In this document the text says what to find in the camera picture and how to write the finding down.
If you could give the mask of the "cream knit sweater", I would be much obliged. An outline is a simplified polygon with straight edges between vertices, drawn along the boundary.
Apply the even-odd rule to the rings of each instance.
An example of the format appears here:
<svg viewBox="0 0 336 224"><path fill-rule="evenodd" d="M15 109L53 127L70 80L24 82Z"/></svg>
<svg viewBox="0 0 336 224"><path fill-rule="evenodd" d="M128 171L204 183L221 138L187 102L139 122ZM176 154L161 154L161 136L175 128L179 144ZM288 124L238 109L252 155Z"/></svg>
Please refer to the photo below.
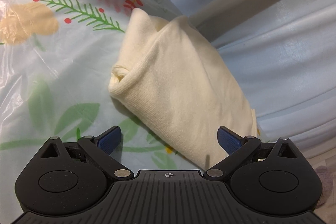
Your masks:
<svg viewBox="0 0 336 224"><path fill-rule="evenodd" d="M201 169L227 156L217 141L218 128L257 135L254 109L218 51L186 16L167 21L134 9L108 89Z"/></svg>

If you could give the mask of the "white sheer curtain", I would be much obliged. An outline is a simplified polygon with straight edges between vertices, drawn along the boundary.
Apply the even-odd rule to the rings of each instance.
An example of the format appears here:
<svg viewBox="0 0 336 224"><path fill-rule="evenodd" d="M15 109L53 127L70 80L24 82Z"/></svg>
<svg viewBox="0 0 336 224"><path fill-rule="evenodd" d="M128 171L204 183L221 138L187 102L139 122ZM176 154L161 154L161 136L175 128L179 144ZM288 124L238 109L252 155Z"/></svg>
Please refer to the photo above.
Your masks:
<svg viewBox="0 0 336 224"><path fill-rule="evenodd" d="M189 17L214 0L171 0ZM266 140L335 147L335 0L281 0L211 42Z"/></svg>

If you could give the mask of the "purple plush teddy bear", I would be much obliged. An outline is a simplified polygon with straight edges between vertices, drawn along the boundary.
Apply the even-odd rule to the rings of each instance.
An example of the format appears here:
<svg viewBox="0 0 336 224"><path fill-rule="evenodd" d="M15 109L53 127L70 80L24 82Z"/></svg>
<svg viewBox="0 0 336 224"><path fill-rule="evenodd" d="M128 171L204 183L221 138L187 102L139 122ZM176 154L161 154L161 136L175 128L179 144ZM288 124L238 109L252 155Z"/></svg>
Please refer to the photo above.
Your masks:
<svg viewBox="0 0 336 224"><path fill-rule="evenodd" d="M315 169L322 182L322 194L317 203L317 208L326 203L333 191L333 175L326 166L319 166Z"/></svg>

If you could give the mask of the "floral plastic bed cover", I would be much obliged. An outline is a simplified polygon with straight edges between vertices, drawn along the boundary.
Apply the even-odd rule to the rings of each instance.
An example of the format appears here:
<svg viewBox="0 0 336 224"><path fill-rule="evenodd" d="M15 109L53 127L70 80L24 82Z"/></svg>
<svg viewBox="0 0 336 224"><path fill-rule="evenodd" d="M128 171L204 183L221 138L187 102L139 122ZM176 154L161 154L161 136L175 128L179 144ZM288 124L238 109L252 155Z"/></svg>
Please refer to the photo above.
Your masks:
<svg viewBox="0 0 336 224"><path fill-rule="evenodd" d="M134 169L191 169L108 92L133 9L167 20L169 0L1 0L1 199L48 137L75 141L113 125Z"/></svg>

